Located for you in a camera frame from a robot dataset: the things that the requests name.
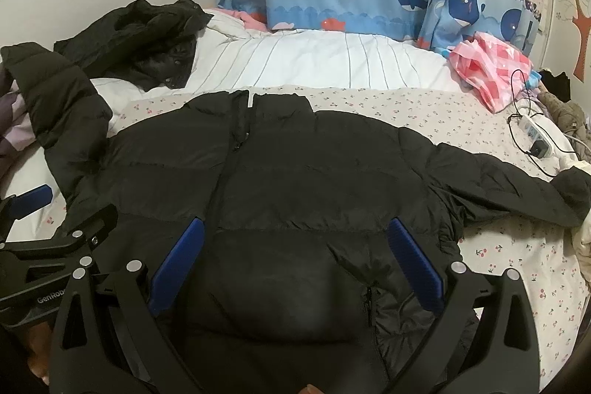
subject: orange fish print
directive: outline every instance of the orange fish print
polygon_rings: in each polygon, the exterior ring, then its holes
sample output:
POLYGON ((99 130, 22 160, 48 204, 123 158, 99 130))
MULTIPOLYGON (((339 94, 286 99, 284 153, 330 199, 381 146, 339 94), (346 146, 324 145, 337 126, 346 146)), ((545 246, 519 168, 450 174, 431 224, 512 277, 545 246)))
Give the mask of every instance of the orange fish print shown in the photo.
POLYGON ((345 32, 345 21, 329 17, 320 23, 320 27, 324 30, 340 30, 341 32, 345 32))
POLYGON ((263 24, 267 24, 267 15, 266 14, 262 14, 260 12, 253 12, 250 14, 250 17, 252 17, 254 20, 258 20, 259 22, 262 22, 263 24))
POLYGON ((429 41, 426 41, 424 38, 418 38, 417 39, 417 47, 419 49, 429 50, 429 48, 431 47, 431 43, 429 41))

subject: bed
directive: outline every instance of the bed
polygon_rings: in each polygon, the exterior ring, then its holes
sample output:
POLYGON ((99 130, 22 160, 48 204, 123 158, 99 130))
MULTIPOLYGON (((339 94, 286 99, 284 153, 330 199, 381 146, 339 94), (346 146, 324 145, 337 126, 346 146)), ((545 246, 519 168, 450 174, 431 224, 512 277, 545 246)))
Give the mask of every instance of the bed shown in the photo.
MULTIPOLYGON (((438 54, 378 35, 247 30, 240 20, 212 13, 185 88, 143 92, 124 80, 93 81, 113 109, 110 135, 177 109, 196 94, 247 87, 251 95, 296 93, 306 96, 314 110, 353 112, 407 126, 434 143, 489 153, 532 176, 545 177, 513 144, 506 118, 515 109, 490 114, 438 54)), ((517 107, 528 104, 521 101, 517 107)), ((562 149, 570 150, 551 121, 540 122, 562 149)), ((513 134, 519 145, 527 144, 520 129, 513 134)), ((559 162, 547 158, 540 164, 547 172, 557 172, 559 162)), ((42 150, 32 147, 3 180, 1 194, 43 183, 52 187, 53 202, 17 222, 9 240, 49 238, 66 213, 42 150)), ((557 226, 510 217, 466 230, 460 249, 474 271, 501 273, 512 266, 522 273, 539 335, 543 389, 572 352, 589 294, 570 235, 557 226)))

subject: white duvet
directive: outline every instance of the white duvet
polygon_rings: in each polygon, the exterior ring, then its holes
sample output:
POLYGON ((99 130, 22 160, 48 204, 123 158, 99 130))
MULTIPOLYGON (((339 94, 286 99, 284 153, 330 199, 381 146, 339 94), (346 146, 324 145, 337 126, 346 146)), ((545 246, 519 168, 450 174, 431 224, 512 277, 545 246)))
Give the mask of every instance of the white duvet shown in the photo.
MULTIPOLYGON (((126 80, 92 80, 113 110, 111 127, 130 102, 172 93, 197 94, 285 84, 316 88, 462 90, 459 77, 443 57, 418 49, 411 42, 321 30, 265 33, 245 29, 241 20, 222 12, 206 11, 213 18, 199 34, 193 72, 183 89, 171 91, 161 86, 144 92, 126 80)), ((54 196, 57 195, 57 185, 42 150, 34 145, 3 178, 0 195, 23 193, 40 184, 48 184, 54 196)), ((17 221, 10 240, 34 239, 44 213, 42 209, 17 221)))

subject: jacket sleeve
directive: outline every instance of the jacket sleeve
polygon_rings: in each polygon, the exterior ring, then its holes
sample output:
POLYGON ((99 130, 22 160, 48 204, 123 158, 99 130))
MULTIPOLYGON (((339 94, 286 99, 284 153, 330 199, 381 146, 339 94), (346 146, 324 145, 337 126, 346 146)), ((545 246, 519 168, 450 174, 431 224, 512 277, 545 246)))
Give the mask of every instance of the jacket sleeve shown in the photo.
MULTIPOLYGON (((401 136, 408 137, 404 145, 415 146, 404 153, 405 159, 413 170, 423 171, 456 228, 507 214, 576 227, 589 213, 591 176, 577 168, 546 182, 494 156, 472 154, 448 144, 434 146, 419 133, 400 130, 401 136)), ((462 229, 454 231, 458 235, 462 229)))
POLYGON ((24 97, 35 137, 66 201, 95 173, 111 109, 86 74, 56 52, 25 43, 0 50, 24 97))

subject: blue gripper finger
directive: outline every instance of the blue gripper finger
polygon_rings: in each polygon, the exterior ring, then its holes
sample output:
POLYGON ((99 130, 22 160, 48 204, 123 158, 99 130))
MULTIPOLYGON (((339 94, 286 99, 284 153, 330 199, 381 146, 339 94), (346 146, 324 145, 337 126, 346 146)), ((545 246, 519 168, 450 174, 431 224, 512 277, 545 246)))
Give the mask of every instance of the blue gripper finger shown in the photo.
POLYGON ((445 307, 443 281, 415 239, 398 219, 387 230, 388 245, 426 311, 440 314, 445 307))
POLYGON ((152 277, 148 309, 156 317, 170 309, 205 242, 205 226, 195 218, 152 277))
POLYGON ((9 216, 12 219, 22 219, 48 205, 52 198, 51 187, 47 184, 36 187, 13 199, 10 204, 9 216))

